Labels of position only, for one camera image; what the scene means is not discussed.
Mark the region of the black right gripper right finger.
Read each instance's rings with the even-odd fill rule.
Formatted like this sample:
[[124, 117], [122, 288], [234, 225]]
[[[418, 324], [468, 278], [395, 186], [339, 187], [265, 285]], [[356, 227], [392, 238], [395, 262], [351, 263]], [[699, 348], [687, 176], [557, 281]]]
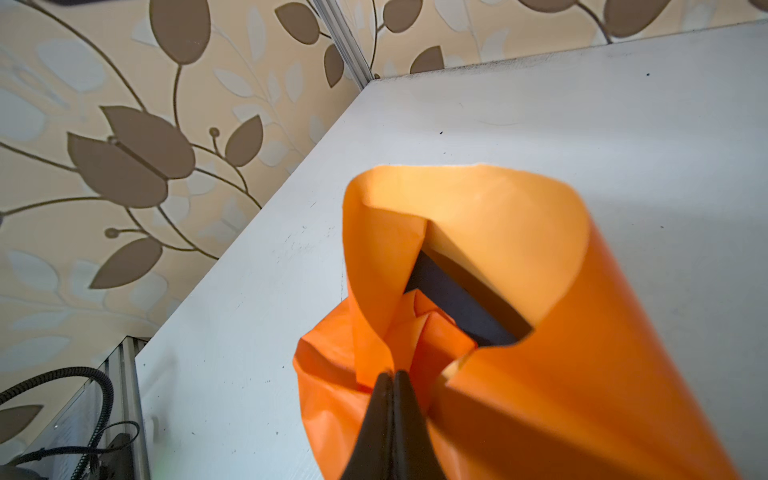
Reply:
[[406, 371], [395, 373], [393, 394], [392, 478], [445, 480]]

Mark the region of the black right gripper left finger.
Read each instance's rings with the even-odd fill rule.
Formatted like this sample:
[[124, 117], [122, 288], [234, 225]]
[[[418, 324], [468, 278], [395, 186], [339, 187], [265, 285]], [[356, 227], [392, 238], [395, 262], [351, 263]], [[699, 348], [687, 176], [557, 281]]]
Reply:
[[377, 377], [350, 460], [342, 479], [386, 480], [392, 473], [393, 380]]

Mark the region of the dark navy gift box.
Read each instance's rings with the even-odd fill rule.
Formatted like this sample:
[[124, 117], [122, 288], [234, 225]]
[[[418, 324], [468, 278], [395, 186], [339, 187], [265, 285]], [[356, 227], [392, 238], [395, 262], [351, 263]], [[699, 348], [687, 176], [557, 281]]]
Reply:
[[438, 252], [419, 253], [405, 287], [407, 292], [415, 289], [481, 347], [513, 345], [533, 331], [509, 302]]

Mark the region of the orange wrapping paper sheet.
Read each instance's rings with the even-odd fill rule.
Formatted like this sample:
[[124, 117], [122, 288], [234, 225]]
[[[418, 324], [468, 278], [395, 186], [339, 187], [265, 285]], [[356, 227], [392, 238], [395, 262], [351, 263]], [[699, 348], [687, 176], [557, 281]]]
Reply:
[[347, 297], [298, 342], [327, 479], [734, 479], [565, 183], [379, 166], [343, 201]]

